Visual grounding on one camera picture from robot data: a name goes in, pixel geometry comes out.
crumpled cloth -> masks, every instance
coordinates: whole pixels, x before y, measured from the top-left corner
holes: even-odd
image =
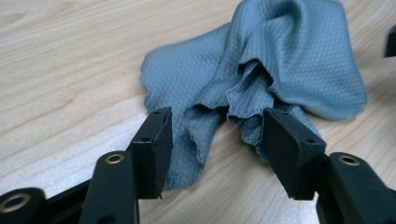
[[[265,161],[266,107],[287,111],[318,134],[302,108],[340,120],[367,103],[345,12],[331,0],[243,1],[230,23],[150,52],[140,81],[149,111],[172,106],[169,189],[197,180],[224,116]]]

